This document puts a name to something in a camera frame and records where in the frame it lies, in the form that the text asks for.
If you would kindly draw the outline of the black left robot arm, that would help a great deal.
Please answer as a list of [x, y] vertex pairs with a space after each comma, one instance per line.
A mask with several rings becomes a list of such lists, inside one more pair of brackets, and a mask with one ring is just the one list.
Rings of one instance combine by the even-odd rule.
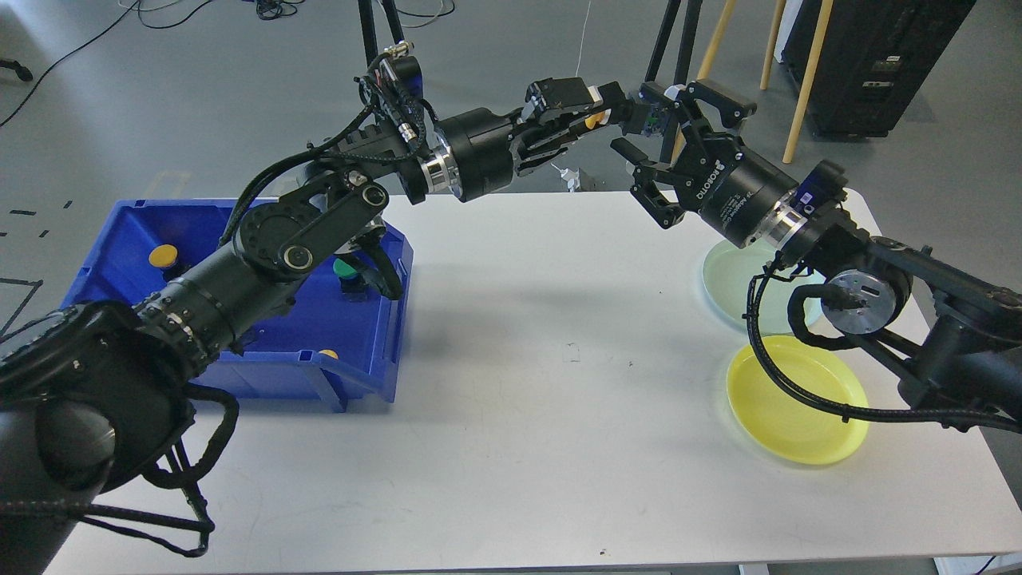
[[240, 405], [196, 382], [260, 321], [295, 304], [344, 244], [370, 247], [397, 173], [412, 203], [449, 190], [474, 200], [634, 113], [620, 85], [543, 79], [510, 113], [437, 121], [414, 87], [411, 44], [357, 77], [362, 110], [339, 134], [263, 169], [212, 254], [130, 305], [100, 299], [50, 312], [2, 338], [2, 571], [43, 573], [77, 524], [207, 553], [215, 525], [200, 480]]

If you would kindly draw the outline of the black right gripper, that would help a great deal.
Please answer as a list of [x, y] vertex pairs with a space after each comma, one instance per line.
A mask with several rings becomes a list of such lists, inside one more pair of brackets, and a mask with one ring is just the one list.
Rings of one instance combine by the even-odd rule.
[[[680, 132], [690, 125], [702, 137], [672, 165], [651, 160], [628, 138], [611, 141], [611, 149], [632, 165], [632, 196], [654, 222], [669, 229], [686, 212], [696, 212], [738, 248], [762, 236], [763, 222], [797, 183], [738, 138], [757, 103], [709, 79], [668, 87], [643, 81], [631, 101], [632, 134], [661, 136], [672, 122]], [[719, 129], [706, 119], [701, 103], [719, 114]]]

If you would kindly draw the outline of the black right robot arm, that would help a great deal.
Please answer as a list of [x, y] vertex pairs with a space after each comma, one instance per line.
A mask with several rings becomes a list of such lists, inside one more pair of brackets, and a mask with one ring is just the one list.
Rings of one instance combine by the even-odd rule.
[[[967, 432], [1020, 432], [1020, 295], [883, 236], [843, 208], [842, 167], [821, 161], [802, 182], [752, 152], [739, 135], [755, 112], [714, 81], [662, 89], [647, 81], [634, 96], [606, 96], [624, 133], [660, 130], [665, 114], [685, 138], [671, 163], [651, 161], [628, 139], [611, 143], [635, 167], [632, 194], [662, 227], [696, 212], [738, 248], [770, 245], [753, 276], [743, 320], [755, 357], [778, 388], [843, 421], [935, 422]], [[860, 408], [798, 385], [766, 353], [762, 301], [781, 271], [817, 272], [795, 288], [790, 331], [814, 348], [858, 348], [898, 377], [905, 409]]]

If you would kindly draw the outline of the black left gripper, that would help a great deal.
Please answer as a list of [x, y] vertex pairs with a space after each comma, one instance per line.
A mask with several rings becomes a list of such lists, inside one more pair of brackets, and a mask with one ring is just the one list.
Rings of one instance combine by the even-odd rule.
[[532, 174], [591, 132], [584, 119], [602, 110], [606, 124], [628, 121], [628, 95], [617, 81], [588, 86], [580, 77], [547, 77], [526, 88], [524, 124], [517, 123], [521, 108], [504, 114], [477, 108], [439, 121], [435, 135], [456, 165], [453, 195], [475, 200], [508, 186], [513, 175]]

